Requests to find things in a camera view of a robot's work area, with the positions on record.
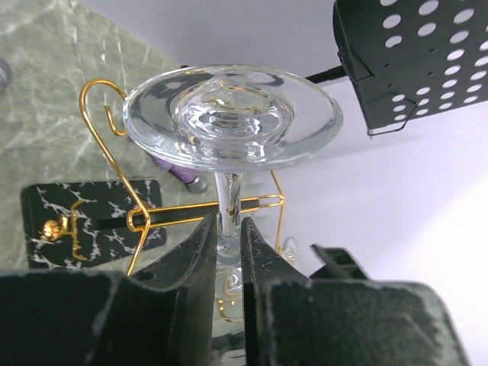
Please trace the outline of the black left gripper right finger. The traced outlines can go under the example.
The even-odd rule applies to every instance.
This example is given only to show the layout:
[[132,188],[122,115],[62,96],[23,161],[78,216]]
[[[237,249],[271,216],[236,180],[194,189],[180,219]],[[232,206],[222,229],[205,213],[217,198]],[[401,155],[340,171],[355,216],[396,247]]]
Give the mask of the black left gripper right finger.
[[249,365],[466,365],[449,312],[416,282],[313,280],[241,225]]

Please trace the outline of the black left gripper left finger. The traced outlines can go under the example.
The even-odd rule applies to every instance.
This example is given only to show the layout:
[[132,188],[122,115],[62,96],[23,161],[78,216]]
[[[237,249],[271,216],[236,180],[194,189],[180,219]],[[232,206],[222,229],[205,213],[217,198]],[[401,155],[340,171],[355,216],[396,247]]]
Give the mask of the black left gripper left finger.
[[119,271],[1,273],[3,365],[207,365],[217,219],[127,276]]

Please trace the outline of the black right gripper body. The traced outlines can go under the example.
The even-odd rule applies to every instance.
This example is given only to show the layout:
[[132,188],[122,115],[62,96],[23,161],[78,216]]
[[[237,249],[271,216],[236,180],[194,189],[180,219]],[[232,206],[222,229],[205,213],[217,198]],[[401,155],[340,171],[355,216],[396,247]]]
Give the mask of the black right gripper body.
[[310,246],[324,266],[311,274],[313,280],[368,280],[358,263],[343,248]]

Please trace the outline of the gold wine glass rack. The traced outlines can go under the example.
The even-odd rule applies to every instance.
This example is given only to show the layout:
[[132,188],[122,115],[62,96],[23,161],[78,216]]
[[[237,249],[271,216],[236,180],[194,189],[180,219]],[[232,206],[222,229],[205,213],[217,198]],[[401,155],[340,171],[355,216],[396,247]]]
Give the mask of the gold wine glass rack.
[[[129,182],[129,178],[123,173],[120,166],[116,162],[115,158],[109,151],[109,149],[104,144],[104,141],[96,131],[92,120],[88,115],[87,110],[87,94],[91,87],[95,85],[106,85],[107,87],[116,91],[122,99],[126,99],[127,96],[125,92],[114,82],[97,78],[87,81],[79,93],[79,110],[82,115],[82,119],[85,125],[92,134],[95,142],[100,146],[104,157],[108,160],[111,168],[115,171],[118,178],[123,183],[124,187],[128,191],[130,197],[136,202],[136,207],[129,211],[127,217],[124,218],[124,225],[129,228],[130,231],[134,233],[139,233],[140,237],[134,249],[134,253],[130,260],[130,264],[127,269],[127,275],[134,273],[137,259],[144,247],[146,240],[148,238],[149,232],[153,229],[171,226],[183,223],[193,223],[200,221],[204,218],[202,213],[199,213],[193,217],[189,215],[189,211],[193,209],[204,210],[207,214],[210,209],[220,210],[223,207],[223,199],[219,199],[214,202],[207,202],[202,204],[189,204],[174,207],[149,207],[136,193],[135,188]],[[272,172],[271,176],[273,178],[274,184],[278,190],[277,194],[256,196],[255,199],[260,201],[260,205],[254,208],[239,208],[239,212],[249,213],[256,211],[260,208],[270,208],[279,207],[279,218],[278,218],[278,228],[277,236],[274,244],[274,249],[279,255],[283,256],[288,263],[294,263],[293,256],[286,256],[286,251],[284,247],[280,244],[281,240],[281,228],[283,224],[284,208],[285,208],[285,196],[282,191],[281,185],[279,183],[277,175]],[[263,201],[270,200],[273,201],[270,204],[263,204]],[[219,284],[217,287],[221,289],[222,294],[216,296],[216,302],[218,306],[219,317],[228,323],[241,323],[244,321],[244,310],[243,310],[243,285],[242,285],[242,274],[236,265],[218,265],[217,266],[217,277],[223,279],[224,282]]]

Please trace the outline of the black marble rack base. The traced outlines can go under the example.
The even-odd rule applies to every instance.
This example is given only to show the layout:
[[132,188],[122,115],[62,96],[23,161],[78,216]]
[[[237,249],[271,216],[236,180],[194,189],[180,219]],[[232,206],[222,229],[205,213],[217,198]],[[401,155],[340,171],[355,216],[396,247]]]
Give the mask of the black marble rack base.
[[30,268],[91,268],[131,256],[136,203],[120,181],[30,185],[21,191]]

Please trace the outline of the purple glitter microphone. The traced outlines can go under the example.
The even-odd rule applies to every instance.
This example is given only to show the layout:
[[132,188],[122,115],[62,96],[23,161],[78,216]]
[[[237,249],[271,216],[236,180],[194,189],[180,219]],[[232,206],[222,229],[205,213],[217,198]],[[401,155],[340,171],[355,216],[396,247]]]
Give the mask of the purple glitter microphone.
[[155,156],[152,156],[151,159],[161,169],[171,172],[186,186],[190,192],[202,194],[207,191],[207,179],[200,175],[197,171],[166,162],[165,160]]

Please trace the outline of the black music stand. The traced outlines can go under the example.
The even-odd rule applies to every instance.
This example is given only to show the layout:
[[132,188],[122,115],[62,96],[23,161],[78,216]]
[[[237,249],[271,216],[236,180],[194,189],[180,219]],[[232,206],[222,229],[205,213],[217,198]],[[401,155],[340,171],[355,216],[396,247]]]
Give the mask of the black music stand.
[[340,66],[309,76],[351,82],[368,136],[487,100],[485,1],[336,1]]

